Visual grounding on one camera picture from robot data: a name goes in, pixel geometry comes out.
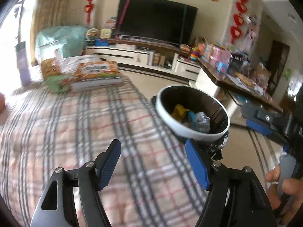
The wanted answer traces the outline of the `person's right hand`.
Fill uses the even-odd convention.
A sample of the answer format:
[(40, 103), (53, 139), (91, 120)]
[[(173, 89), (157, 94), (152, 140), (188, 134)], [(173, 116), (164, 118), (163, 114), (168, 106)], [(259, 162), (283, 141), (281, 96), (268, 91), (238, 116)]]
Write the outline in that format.
[[(279, 177), (280, 165), (276, 165), (275, 168), (268, 171), (265, 176), (266, 182), (272, 182), (268, 189), (267, 197), (273, 210), (277, 209), (281, 204), (281, 199), (277, 195), (277, 184), (273, 183), (278, 181)], [(281, 188), (285, 194), (295, 197), (294, 202), (285, 210), (280, 220), (280, 225), (286, 226), (291, 222), (302, 205), (302, 180), (286, 178), (281, 184)]]

